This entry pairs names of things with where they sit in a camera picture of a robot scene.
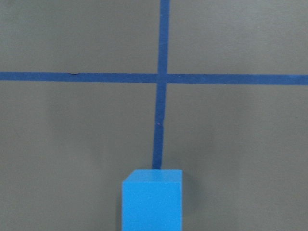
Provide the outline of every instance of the gray surface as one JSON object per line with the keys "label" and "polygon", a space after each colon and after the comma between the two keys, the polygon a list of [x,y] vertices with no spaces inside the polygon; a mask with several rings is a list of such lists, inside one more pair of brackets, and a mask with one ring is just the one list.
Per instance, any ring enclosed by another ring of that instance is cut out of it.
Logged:
{"label": "gray surface", "polygon": [[0,71],[157,70],[159,0],[0,0]]}
{"label": "gray surface", "polygon": [[307,230],[307,101],[299,86],[168,86],[163,167],[185,173],[185,231]]}
{"label": "gray surface", "polygon": [[307,0],[172,0],[171,73],[307,74]]}
{"label": "gray surface", "polygon": [[150,168],[155,85],[0,82],[0,230],[120,230]]}

